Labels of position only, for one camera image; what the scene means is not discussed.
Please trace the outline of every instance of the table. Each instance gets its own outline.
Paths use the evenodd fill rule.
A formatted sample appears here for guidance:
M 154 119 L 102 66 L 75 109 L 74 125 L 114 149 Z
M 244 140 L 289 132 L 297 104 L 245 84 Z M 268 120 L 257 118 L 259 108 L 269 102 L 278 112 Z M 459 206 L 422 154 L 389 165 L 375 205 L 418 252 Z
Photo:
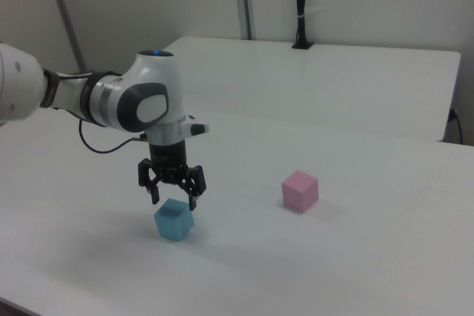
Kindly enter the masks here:
M 461 57 L 190 37 L 166 50 L 192 107 L 427 141 L 444 137 Z
M 472 314 L 472 147 L 187 113 L 211 131 L 187 140 L 208 188 L 181 243 L 137 186 L 146 144 L 95 155 L 54 110 L 2 127 L 0 296 L 44 316 Z M 319 179 L 304 214 L 282 206 L 295 169 Z

